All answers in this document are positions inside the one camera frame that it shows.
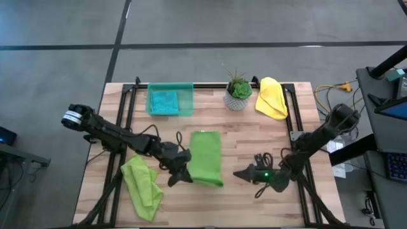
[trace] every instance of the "green towel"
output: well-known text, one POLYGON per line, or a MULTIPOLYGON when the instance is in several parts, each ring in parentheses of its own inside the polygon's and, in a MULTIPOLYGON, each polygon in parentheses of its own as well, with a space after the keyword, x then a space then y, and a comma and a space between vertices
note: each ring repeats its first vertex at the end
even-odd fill
POLYGON ((154 183, 157 171, 149 169, 138 155, 122 165, 121 171, 137 215, 152 221, 163 198, 163 191, 154 183))
POLYGON ((219 132, 193 132, 189 147, 192 157, 188 163, 188 170, 192 180, 210 186, 223 187, 219 132))

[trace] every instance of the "teal plastic container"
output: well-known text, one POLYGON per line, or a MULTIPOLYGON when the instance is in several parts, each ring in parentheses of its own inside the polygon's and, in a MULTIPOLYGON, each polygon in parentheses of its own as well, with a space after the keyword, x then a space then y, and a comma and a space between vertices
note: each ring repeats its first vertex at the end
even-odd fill
POLYGON ((146 112, 150 116, 190 116, 193 114, 193 83, 149 83, 147 87, 146 112), (179 112, 166 113, 151 110, 153 92, 177 92, 179 112))

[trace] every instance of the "metal bracket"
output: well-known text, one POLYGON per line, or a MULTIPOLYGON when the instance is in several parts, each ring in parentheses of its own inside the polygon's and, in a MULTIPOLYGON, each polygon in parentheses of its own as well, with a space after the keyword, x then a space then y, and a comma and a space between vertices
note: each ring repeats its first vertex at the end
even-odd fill
POLYGON ((290 140, 296 141, 301 135, 303 135, 304 131, 290 131, 290 140))
POLYGON ((121 89, 121 92, 125 94, 125 93, 131 91, 131 89, 133 89, 133 87, 134 87, 134 84, 125 84, 125 85, 123 85, 123 89, 121 89))
POLYGON ((291 93, 295 93, 295 87, 294 84, 292 83, 286 83, 284 84, 284 87, 291 93))

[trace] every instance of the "keyboard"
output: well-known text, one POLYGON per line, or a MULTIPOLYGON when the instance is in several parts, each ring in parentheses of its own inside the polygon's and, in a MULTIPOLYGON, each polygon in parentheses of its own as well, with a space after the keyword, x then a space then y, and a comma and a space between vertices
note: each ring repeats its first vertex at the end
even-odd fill
POLYGON ((407 182, 407 155, 388 153, 387 174, 390 179, 407 182))

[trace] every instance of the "teal cloth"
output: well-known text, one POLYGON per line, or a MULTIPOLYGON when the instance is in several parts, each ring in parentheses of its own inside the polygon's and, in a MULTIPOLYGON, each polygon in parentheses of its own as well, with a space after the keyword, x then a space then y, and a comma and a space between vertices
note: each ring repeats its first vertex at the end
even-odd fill
POLYGON ((178 114, 179 108, 177 92, 152 92, 151 111, 156 113, 165 113, 166 115, 178 114))

